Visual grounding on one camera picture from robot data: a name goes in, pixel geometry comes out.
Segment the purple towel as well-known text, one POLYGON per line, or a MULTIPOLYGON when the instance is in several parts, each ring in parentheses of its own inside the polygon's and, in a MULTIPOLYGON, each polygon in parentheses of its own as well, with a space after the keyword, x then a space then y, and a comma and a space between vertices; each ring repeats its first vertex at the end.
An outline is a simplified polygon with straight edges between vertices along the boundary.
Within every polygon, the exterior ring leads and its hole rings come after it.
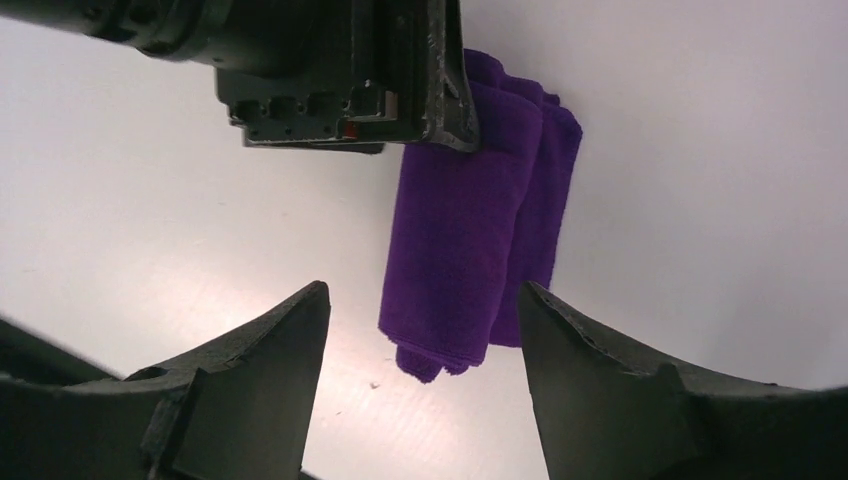
POLYGON ((551 283, 582 128, 560 98, 467 50, 481 127, 471 154, 405 148, 379 330, 422 383, 521 343, 517 296, 551 283))

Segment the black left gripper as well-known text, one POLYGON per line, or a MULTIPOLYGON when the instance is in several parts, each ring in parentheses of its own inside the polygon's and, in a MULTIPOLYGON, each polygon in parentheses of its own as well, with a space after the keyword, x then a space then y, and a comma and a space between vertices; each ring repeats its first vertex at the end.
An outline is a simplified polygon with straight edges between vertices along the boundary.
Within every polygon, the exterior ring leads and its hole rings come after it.
POLYGON ((211 66, 248 147, 480 147, 458 0, 5 1, 1 14, 211 66))

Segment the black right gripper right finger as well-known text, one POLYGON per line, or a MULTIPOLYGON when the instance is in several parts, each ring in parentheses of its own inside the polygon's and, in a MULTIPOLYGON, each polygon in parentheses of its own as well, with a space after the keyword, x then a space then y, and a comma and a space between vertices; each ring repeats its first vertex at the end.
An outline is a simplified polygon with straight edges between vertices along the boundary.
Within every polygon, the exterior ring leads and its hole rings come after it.
POLYGON ((589 318, 538 284, 522 352, 552 479, 843 479, 847 390, 716 372, 589 318))

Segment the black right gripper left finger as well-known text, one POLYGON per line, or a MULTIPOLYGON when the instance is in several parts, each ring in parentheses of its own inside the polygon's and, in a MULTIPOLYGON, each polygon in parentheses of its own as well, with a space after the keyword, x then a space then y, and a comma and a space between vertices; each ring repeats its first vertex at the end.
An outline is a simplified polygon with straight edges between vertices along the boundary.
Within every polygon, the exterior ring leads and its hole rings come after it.
POLYGON ((126 378, 3 320, 5 479, 301 479, 330 317, 315 281, 126 378))

